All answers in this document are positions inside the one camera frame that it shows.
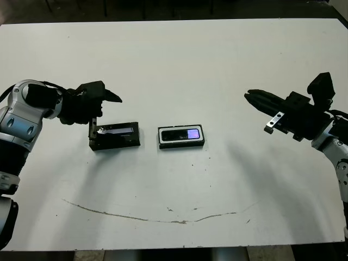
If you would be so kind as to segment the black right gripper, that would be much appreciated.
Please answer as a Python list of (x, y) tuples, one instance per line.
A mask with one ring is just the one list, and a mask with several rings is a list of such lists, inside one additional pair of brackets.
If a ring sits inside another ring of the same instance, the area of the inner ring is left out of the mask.
[(313, 140), (331, 120), (328, 113), (309, 103), (310, 98), (294, 91), (284, 100), (270, 92), (251, 89), (245, 98), (262, 113), (273, 114), (264, 131), (269, 134), (274, 129), (285, 134), (291, 132), (296, 141)]

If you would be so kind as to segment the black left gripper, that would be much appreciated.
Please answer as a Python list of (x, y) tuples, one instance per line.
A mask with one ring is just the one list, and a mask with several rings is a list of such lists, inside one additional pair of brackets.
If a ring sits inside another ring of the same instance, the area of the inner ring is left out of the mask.
[(108, 89), (68, 89), (63, 95), (61, 111), (58, 115), (64, 125), (86, 125), (90, 120), (101, 117), (102, 102), (122, 103), (122, 99)]

